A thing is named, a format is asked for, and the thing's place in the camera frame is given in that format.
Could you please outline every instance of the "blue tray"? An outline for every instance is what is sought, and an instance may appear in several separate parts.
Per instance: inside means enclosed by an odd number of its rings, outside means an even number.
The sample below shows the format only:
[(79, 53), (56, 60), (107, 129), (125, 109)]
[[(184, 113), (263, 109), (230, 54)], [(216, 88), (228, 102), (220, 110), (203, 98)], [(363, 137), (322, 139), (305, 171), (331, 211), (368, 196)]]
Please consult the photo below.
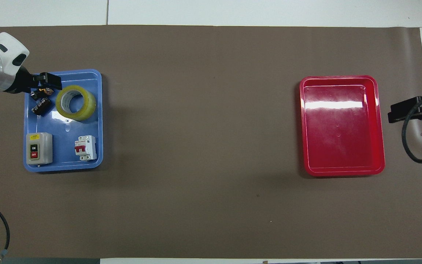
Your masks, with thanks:
[[(84, 121), (76, 121), (59, 114), (55, 107), (56, 96), (59, 91), (49, 97), (52, 108), (45, 115), (37, 116), (32, 112), (36, 102), (25, 94), (24, 109), (24, 166), (29, 172), (54, 172), (71, 169), (92, 169), (104, 158), (102, 131), (102, 76), (97, 70), (69, 70), (51, 72), (62, 79), (62, 86), (79, 85), (91, 92), (97, 101), (94, 114)], [(81, 108), (82, 97), (74, 97), (70, 108), (77, 111)], [(44, 165), (28, 165), (26, 163), (25, 135), (35, 132), (48, 132), (53, 135), (53, 162)], [(80, 161), (75, 154), (74, 142), (79, 136), (92, 135), (96, 137), (97, 159)]]

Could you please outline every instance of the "packing tape roll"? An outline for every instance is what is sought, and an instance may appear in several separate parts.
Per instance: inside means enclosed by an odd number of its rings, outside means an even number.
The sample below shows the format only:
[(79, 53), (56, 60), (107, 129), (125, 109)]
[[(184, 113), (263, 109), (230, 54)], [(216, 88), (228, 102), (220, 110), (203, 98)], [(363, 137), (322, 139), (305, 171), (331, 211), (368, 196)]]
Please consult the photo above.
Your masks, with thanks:
[[(84, 103), (79, 111), (73, 113), (69, 109), (69, 103), (71, 102), (71, 99), (77, 95), (82, 95)], [(91, 92), (88, 92), (86, 89), (78, 85), (70, 85), (63, 88), (63, 90), (58, 93), (55, 104), (56, 110), (60, 113), (60, 115), (77, 121), (82, 121), (88, 119), (94, 113), (97, 102)]]

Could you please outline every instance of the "white table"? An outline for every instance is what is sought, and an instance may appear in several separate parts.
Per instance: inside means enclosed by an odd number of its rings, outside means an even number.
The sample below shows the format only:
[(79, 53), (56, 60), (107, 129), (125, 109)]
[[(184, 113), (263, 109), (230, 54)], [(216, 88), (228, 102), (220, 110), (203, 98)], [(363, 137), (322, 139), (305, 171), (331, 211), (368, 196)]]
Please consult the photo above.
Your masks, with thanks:
[[(422, 40), (422, 0), (0, 0), (0, 26), (55, 25), (400, 26), (420, 27)], [(264, 260), (128, 258), (101, 262), (240, 264)], [(329, 260), (269, 260), (318, 261)]]

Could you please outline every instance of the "red tray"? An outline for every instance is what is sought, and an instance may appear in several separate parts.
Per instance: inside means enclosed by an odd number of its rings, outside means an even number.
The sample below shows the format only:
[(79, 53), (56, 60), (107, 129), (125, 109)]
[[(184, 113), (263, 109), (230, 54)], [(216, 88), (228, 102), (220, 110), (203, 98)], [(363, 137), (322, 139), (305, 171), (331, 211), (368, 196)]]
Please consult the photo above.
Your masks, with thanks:
[(373, 77), (305, 77), (300, 82), (304, 163), (316, 177), (378, 174), (385, 167)]

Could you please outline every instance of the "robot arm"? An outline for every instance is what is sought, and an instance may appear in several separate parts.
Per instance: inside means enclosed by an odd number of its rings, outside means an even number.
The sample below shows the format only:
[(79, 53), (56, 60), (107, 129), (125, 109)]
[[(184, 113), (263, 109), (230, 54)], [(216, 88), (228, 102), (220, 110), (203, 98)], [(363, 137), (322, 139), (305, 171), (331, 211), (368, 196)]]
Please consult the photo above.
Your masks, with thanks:
[(39, 84), (60, 90), (59, 76), (46, 72), (32, 75), (21, 66), (28, 55), (29, 50), (15, 37), (0, 33), (0, 92), (30, 93), (30, 89), (39, 87)]

